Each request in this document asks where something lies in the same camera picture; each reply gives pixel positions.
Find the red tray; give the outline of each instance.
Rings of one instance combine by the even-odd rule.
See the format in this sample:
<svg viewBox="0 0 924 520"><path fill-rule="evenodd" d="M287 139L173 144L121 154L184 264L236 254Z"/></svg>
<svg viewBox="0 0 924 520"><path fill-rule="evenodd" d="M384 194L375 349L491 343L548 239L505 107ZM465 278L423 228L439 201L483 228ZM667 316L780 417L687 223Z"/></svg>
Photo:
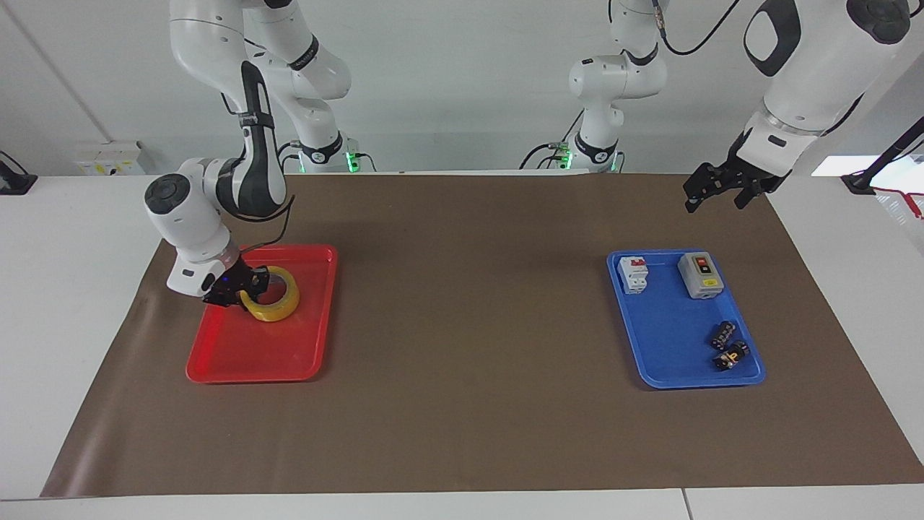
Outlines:
<svg viewBox="0 0 924 520"><path fill-rule="evenodd" d="M244 255L251 266L292 273L300 301L295 313L263 323L240 307L207 305L186 375L197 383L304 381L321 369L334 296L337 251L330 245L280 245Z"/></svg>

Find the brown table mat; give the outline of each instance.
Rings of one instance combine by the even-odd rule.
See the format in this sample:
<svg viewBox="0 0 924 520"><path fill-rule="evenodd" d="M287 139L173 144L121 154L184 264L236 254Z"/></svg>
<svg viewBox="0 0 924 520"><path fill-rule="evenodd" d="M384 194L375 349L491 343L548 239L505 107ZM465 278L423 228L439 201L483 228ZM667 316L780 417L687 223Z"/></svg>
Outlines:
<svg viewBox="0 0 924 520"><path fill-rule="evenodd" d="M691 216L682 182L290 178L286 241L340 253L321 374L189 382L202 304L165 287L162 245L43 496L924 482L767 201ZM228 224L238 243L280 225ZM683 247L721 264L763 384L638 376L606 255Z"/></svg>

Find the tape roll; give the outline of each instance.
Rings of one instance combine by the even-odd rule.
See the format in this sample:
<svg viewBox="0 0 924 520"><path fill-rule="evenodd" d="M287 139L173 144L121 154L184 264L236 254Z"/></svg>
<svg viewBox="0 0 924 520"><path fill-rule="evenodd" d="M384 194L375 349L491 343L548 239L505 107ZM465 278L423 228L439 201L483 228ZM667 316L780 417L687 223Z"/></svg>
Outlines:
<svg viewBox="0 0 924 520"><path fill-rule="evenodd" d="M273 323L282 321L292 316L292 313L295 312L299 299L298 285L296 285L295 278L291 273L281 267L269 266L267 270L270 272L270 276L276 276L286 284L286 293L283 294L282 298L274 303L261 305L251 300L250 296L244 291L239 292L238 296L240 296L240 301L253 317L260 321Z"/></svg>

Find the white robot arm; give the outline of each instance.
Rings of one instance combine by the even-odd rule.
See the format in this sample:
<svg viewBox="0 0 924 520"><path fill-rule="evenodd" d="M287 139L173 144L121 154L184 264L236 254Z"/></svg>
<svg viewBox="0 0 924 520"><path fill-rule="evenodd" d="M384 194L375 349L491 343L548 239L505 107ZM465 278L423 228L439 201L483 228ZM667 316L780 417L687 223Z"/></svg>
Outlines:
<svg viewBox="0 0 924 520"><path fill-rule="evenodd" d="M267 46L253 62L244 45L245 9ZM153 225L176 247L167 286L222 306L241 304L241 291L256 301L269 274L244 263L219 211L266 221L286 209L268 95L295 121L302 153L325 167L339 162L343 138L322 99L346 95L349 72L311 34L293 0L171 0L170 16L176 61L223 94L244 150L240 157L190 159L145 192Z"/></svg>
<svg viewBox="0 0 924 520"><path fill-rule="evenodd" d="M738 208L775 191L803 152L849 116L910 27L907 0L764 2L745 49L770 88L727 160L701 165L684 184L687 211L732 189L741 189Z"/></svg>
<svg viewBox="0 0 924 520"><path fill-rule="evenodd" d="M667 7L669 0L662 2ZM667 83L658 54L658 26L651 0L614 0L610 33L618 56L594 56L571 68L568 84L584 105L584 118L568 136L571 167L609 170L615 159L623 112L614 103L653 96Z"/></svg>

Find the white wall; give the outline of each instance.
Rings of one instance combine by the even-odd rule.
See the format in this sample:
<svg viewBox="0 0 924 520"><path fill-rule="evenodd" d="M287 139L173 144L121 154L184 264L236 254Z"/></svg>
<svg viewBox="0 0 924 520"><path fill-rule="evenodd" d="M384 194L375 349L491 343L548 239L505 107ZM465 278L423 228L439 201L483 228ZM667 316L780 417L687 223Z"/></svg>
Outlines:
<svg viewBox="0 0 924 520"><path fill-rule="evenodd" d="M924 15L919 20L924 25ZM892 85L876 109L857 121L856 130L847 133L837 152L878 155L921 117L924 117L924 54Z"/></svg>
<svg viewBox="0 0 924 520"><path fill-rule="evenodd" d="M721 162L767 84L741 47L759 4L743 1L696 55L668 56L672 80L659 96L623 104L626 170L691 171L704 160ZM697 42L726 5L671 5L675 45ZM340 126L381 169L516 167L534 144L560 138L580 109L566 86L571 64L614 50L604 0L302 7L353 71L353 91L332 103ZM73 173L75 146L105 138L142 141L159 172L192 156L236 155L237 122L215 91L174 63L167 20L166 0L0 0L0 146L46 175ZM913 31L857 119L924 48L924 23ZM285 118L277 120L280 140L295 136ZM851 128L808 162L821 161Z"/></svg>

